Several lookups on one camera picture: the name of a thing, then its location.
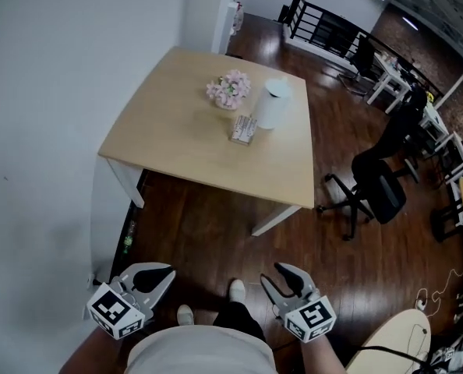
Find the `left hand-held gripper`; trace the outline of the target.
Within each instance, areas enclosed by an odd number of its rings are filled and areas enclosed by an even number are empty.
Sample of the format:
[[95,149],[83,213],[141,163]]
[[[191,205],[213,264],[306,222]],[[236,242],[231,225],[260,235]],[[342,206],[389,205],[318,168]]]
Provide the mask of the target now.
[[176,271],[167,263],[134,263],[110,284],[91,281],[90,318],[116,340],[146,326],[153,309],[168,291]]

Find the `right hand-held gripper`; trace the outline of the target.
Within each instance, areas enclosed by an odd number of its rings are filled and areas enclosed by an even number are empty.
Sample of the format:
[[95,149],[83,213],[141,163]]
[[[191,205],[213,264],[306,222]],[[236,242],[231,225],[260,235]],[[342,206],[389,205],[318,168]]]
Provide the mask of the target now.
[[283,293],[266,275],[260,275],[262,285],[271,303],[277,307],[283,327],[303,343],[330,332],[336,322],[336,313],[327,296],[322,296],[311,276],[288,263],[275,263],[275,269],[293,292]]

